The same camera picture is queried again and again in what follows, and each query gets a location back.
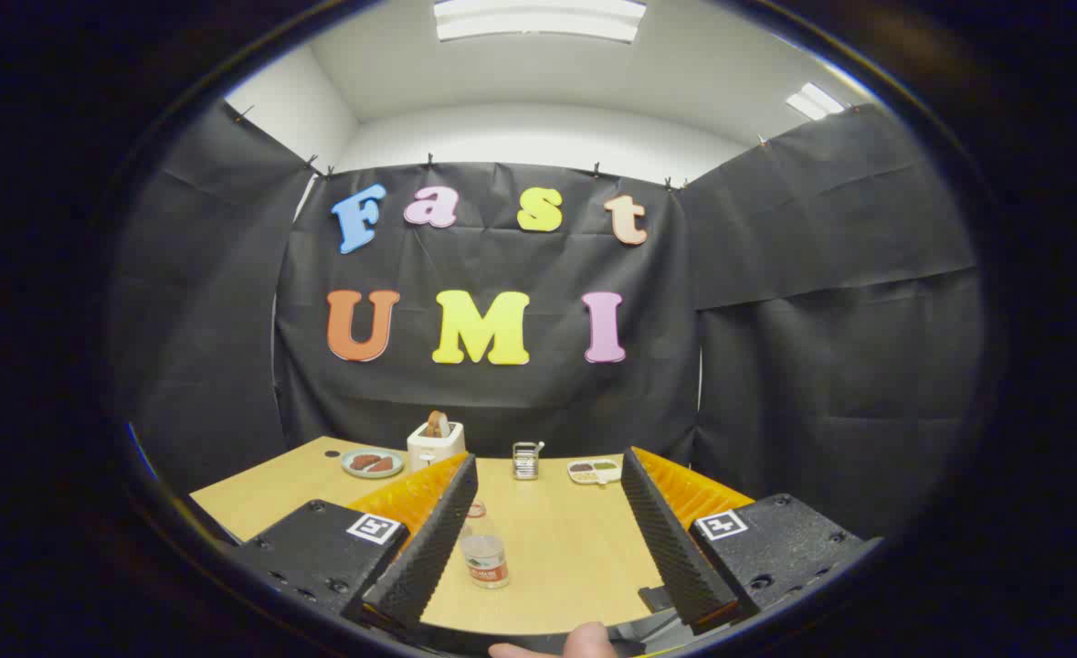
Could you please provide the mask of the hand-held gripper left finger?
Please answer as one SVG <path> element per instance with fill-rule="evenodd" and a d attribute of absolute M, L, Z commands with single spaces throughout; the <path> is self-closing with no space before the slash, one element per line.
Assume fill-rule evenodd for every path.
<path fill-rule="evenodd" d="M 477 492 L 474 454 L 360 496 L 312 499 L 234 548 L 238 569 L 330 620 L 412 630 L 437 591 Z"/>

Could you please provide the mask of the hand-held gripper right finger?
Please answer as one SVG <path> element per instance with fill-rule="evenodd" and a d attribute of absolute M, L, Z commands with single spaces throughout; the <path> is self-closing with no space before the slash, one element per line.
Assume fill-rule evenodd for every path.
<path fill-rule="evenodd" d="M 751 500 L 639 447 L 620 482 L 681 622 L 695 632 L 784 607 L 880 544 L 788 493 Z"/>

